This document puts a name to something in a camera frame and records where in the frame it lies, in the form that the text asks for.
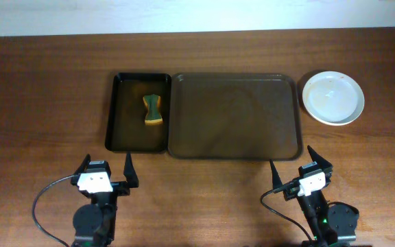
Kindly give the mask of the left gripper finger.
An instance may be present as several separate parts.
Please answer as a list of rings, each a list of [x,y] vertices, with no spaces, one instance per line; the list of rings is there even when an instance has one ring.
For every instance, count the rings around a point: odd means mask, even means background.
[[[132,163],[131,153],[129,152],[126,154],[125,157],[123,175],[126,178],[126,182],[129,188],[139,187],[139,179]]]
[[[85,172],[90,161],[91,161],[91,156],[90,154],[87,154],[84,160],[82,161],[81,165],[76,169],[76,171],[73,173],[73,176],[71,177],[70,183],[72,185],[77,185],[80,175]]]

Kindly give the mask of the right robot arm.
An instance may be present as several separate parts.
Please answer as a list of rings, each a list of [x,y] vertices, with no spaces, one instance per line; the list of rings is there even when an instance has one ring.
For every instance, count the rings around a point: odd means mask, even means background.
[[[307,240],[303,241],[301,246],[350,246],[356,240],[359,210],[344,202],[326,200],[322,190],[331,183],[333,165],[311,146],[307,149],[312,162],[299,167],[299,176],[285,184],[282,183],[274,162],[270,161],[272,189],[260,197],[260,202],[266,209],[295,224],[306,234]],[[311,233],[297,221],[264,203],[263,199],[266,196],[280,192],[286,201],[298,201]]]

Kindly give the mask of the green yellow sponge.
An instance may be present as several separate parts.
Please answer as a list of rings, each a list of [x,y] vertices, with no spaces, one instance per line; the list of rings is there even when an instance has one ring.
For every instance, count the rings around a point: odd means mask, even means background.
[[[145,125],[154,126],[163,122],[163,117],[160,113],[160,96],[159,95],[145,95],[143,96],[143,103],[147,109],[145,116]]]

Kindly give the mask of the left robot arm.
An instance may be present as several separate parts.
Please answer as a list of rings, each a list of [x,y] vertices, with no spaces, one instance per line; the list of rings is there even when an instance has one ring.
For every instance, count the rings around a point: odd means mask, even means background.
[[[117,198],[129,196],[132,188],[139,186],[139,179],[127,153],[123,168],[124,181],[112,182],[107,161],[92,161],[86,155],[71,178],[71,184],[91,200],[80,207],[73,216],[75,239],[72,246],[108,246],[115,238]]]

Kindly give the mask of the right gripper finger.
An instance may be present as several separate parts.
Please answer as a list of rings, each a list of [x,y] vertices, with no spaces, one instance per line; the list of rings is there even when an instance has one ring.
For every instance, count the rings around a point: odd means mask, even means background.
[[[273,160],[270,160],[270,167],[272,171],[272,192],[278,193],[283,184]]]
[[[316,162],[318,165],[328,165],[328,161],[320,156],[310,145],[307,146],[307,150],[313,162]]]

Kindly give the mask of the white plate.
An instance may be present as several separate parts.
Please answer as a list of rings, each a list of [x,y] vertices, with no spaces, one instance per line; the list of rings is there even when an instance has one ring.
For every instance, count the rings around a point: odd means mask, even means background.
[[[322,124],[329,126],[345,126],[354,122],[363,112],[364,104],[350,104],[315,107],[307,106],[307,112]]]
[[[365,105],[365,97],[359,84],[350,76],[336,71],[324,71],[307,80],[302,90],[302,102],[307,110],[309,105]]]

